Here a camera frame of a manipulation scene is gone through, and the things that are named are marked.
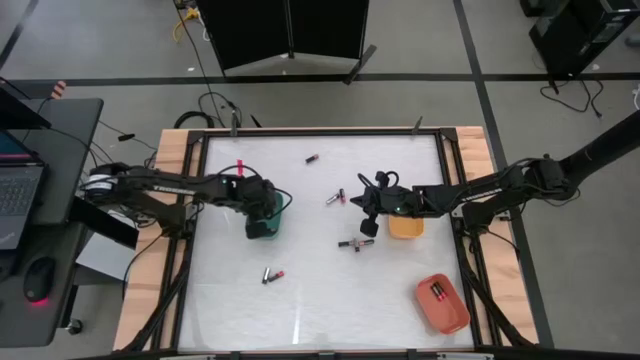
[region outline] black metal frame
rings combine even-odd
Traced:
[[[315,136],[375,136],[375,135],[378,135],[378,136],[382,136],[382,135],[434,136],[436,140],[436,148],[438,151],[438,159],[441,164],[443,182],[444,184],[451,184],[451,174],[449,173],[443,139],[447,139],[451,143],[451,148],[453,150],[453,162],[455,164],[458,179],[460,180],[460,182],[466,181],[466,177],[464,173],[464,165],[462,163],[462,156],[460,153],[460,147],[458,144],[457,136],[455,136],[455,134],[456,134],[455,128],[421,128],[418,130],[417,134],[414,133],[413,128],[371,128],[371,129],[367,129],[367,128],[335,129],[334,128],[334,129],[283,129],[283,130],[238,129],[237,136],[238,137],[271,137],[271,136],[314,136],[315,137]],[[202,145],[200,147],[200,160],[198,163],[196,175],[203,176],[205,164],[207,161],[209,142],[211,141],[212,138],[229,137],[229,136],[230,136],[229,131],[219,131],[219,130],[190,131],[188,135],[187,145],[186,145],[186,152],[184,157],[182,174],[187,175],[189,173],[189,169],[191,167],[191,161],[194,155],[193,149],[196,142],[200,140],[202,141]],[[458,258],[458,263],[461,264],[462,257],[466,257],[467,254],[464,251],[464,240],[463,240],[462,234],[458,230],[460,228],[459,220],[451,218],[451,225],[452,225],[452,231],[454,236],[454,242],[456,243],[456,256]],[[176,243],[176,245],[171,246],[170,244],[169,250],[167,252],[167,263],[165,265],[165,273],[163,274],[161,297],[166,293],[167,288],[171,283],[171,275],[173,272],[175,253],[177,250],[177,240],[172,239],[171,242]],[[487,271],[485,268],[481,247],[479,244],[476,244],[476,245],[477,245],[476,249],[479,251],[475,252],[474,257],[476,262],[476,268],[478,269],[478,278],[480,279],[480,282],[483,284],[483,287],[485,288],[487,293],[491,295],[490,288],[489,288],[489,280],[487,277]],[[183,261],[191,261],[192,250],[193,250],[193,241],[187,240]],[[171,335],[170,346],[172,348],[177,348],[178,340],[180,337],[180,327],[182,322],[184,302],[185,302],[186,290],[187,290],[186,288],[187,286],[185,285],[178,294],[176,314],[175,314],[172,335]],[[463,291],[464,291],[465,302],[467,304],[467,308],[471,315],[471,334],[472,334],[474,346],[479,346],[479,345],[482,345],[482,334],[480,332],[480,327],[478,323],[478,313],[475,307],[473,290],[471,289],[468,283],[463,282]],[[487,313],[487,318],[491,319],[491,316],[489,313]],[[493,345],[501,345],[500,333],[498,331],[498,328],[495,322],[491,319],[489,324],[490,324],[490,334],[491,334]],[[154,332],[151,349],[155,350],[159,348],[161,336],[162,336],[162,327],[159,327]],[[382,355],[382,354],[367,353],[366,355],[378,357],[379,355]]]

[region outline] black desk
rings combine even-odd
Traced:
[[[53,340],[73,287],[75,259],[87,239],[81,223],[38,226],[29,232],[22,261],[13,276],[0,284],[0,347],[45,346]],[[28,302],[22,292],[29,265],[42,256],[56,259],[54,286],[42,304]]]
[[[37,110],[42,101],[28,100],[25,104]],[[40,114],[54,129],[90,144],[102,104],[100,99],[51,100]],[[12,133],[18,139],[26,134]],[[50,130],[32,130],[25,144],[40,154],[49,169],[41,205],[27,227],[19,255],[0,252],[0,266],[13,268],[8,278],[0,280],[0,347],[46,346],[56,328],[67,325],[77,291],[74,280],[83,270],[75,260],[92,231],[132,248],[138,235],[137,230],[74,196],[87,156],[84,145]],[[43,256],[56,260],[54,285],[46,303],[33,305],[23,295],[24,273]]]

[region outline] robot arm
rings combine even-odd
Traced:
[[[575,189],[564,176],[560,163],[549,158],[523,159],[495,174],[487,175],[460,185],[419,185],[411,190],[401,186],[388,186],[389,175],[395,172],[376,174],[375,186],[358,174],[365,184],[362,196],[351,202],[362,207],[369,215],[360,230],[371,237],[376,236],[379,214],[392,214],[412,218],[438,218],[462,205],[465,227],[473,229],[488,226],[496,214],[522,204],[532,198],[566,200]],[[476,199],[493,196],[483,203]]]
[[[548,155],[523,159],[504,170],[470,181],[446,186],[413,186],[412,190],[396,184],[388,186],[389,175],[378,172],[373,185],[358,175],[365,185],[362,196],[351,202],[362,207],[369,216],[361,231],[374,237],[378,230],[378,214],[414,218],[440,217],[461,206],[466,230],[477,230],[491,224],[493,217],[531,199],[569,200],[584,179],[640,146],[640,111],[604,132],[582,149],[555,161]],[[492,196],[484,202],[473,200]]]
[[[247,216],[245,229],[250,239],[273,235],[266,221],[279,213],[274,185],[257,174],[246,178],[222,173],[194,177],[115,163],[97,167],[90,175],[84,186],[88,201],[101,207],[126,206],[157,219],[168,234],[182,231],[186,209],[181,204],[167,205],[147,192],[192,196],[194,202],[234,209]]]

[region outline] black panel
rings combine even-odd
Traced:
[[[223,70],[289,51],[283,0],[197,3]]]
[[[359,59],[369,0],[290,0],[293,50]]]

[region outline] computer tower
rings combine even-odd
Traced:
[[[529,32],[549,74],[576,76],[640,14],[640,0],[548,2]]]

